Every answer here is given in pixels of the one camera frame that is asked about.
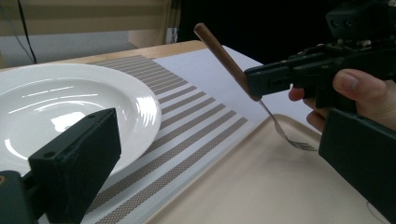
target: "black device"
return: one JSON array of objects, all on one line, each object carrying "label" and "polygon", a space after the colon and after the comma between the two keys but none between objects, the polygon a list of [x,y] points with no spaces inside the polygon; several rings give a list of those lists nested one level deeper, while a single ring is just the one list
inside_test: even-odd
[{"label": "black device", "polygon": [[115,108],[92,113],[29,157],[31,171],[0,172],[0,223],[79,223],[120,158]]},{"label": "black device", "polygon": [[383,80],[396,80],[396,7],[389,1],[349,1],[326,15],[336,41],[245,71],[251,95],[304,88],[316,97],[317,108],[335,106],[354,111],[354,103],[332,88],[343,68],[355,68]]},{"label": "black device", "polygon": [[277,63],[244,73],[250,95],[285,91],[292,84],[316,107],[333,107],[318,154],[388,221],[396,223],[396,132],[356,114],[355,102],[332,87],[344,68],[396,81],[396,3],[347,1],[326,14],[334,37]]}]

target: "white plate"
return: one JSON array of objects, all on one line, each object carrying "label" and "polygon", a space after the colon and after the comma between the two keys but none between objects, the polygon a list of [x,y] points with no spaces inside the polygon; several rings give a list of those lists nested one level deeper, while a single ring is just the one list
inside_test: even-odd
[{"label": "white plate", "polygon": [[121,156],[114,175],[151,145],[159,102],[144,83],[87,64],[33,65],[0,73],[0,171],[30,171],[27,158],[93,112],[116,108]]}]

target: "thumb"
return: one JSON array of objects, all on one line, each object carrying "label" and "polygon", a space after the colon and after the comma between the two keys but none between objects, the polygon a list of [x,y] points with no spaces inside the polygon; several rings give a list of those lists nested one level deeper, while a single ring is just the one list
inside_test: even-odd
[{"label": "thumb", "polygon": [[354,100],[358,113],[396,130],[396,84],[354,69],[339,71],[332,85]]}]

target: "beige tray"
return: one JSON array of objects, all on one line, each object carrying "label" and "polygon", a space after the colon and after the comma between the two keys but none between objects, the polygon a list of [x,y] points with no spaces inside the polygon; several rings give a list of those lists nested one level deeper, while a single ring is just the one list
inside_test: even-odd
[{"label": "beige tray", "polygon": [[[318,147],[318,133],[277,117],[290,139]],[[385,220],[317,152],[288,145],[268,119],[147,223],[381,223],[375,216]]]}]

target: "striped placemat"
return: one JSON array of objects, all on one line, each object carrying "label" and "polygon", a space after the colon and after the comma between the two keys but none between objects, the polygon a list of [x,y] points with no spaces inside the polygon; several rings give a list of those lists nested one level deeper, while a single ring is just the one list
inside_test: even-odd
[{"label": "striped placemat", "polygon": [[109,178],[83,223],[143,223],[255,127],[143,56],[94,64],[144,82],[158,97],[163,117],[149,149]]}]

